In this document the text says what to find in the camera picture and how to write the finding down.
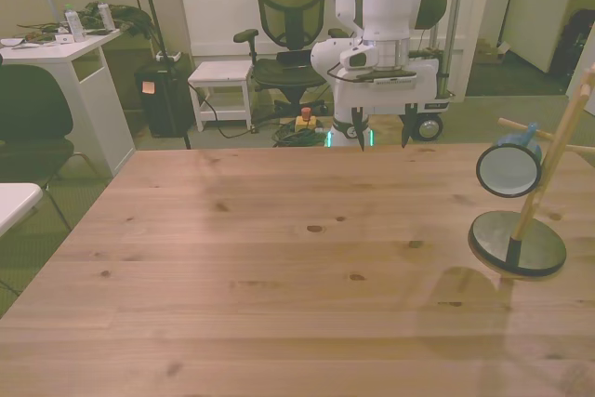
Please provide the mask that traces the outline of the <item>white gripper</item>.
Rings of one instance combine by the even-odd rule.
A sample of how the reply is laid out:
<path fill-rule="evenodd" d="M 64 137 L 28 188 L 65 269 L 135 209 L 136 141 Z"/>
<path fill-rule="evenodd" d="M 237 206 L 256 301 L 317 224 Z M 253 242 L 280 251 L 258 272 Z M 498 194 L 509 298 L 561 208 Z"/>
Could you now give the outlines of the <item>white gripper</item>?
<path fill-rule="evenodd" d="M 407 69 L 415 76 L 380 78 L 372 82 L 348 82 L 349 73 L 341 69 L 334 86 L 334 100 L 339 107 L 351 109 L 351 119 L 356 138 L 364 151 L 366 122 L 363 108 L 394 108 L 404 106 L 402 147 L 404 148 L 415 130 L 417 104 L 431 103 L 437 96 L 437 73 L 439 61 L 414 60 Z"/>

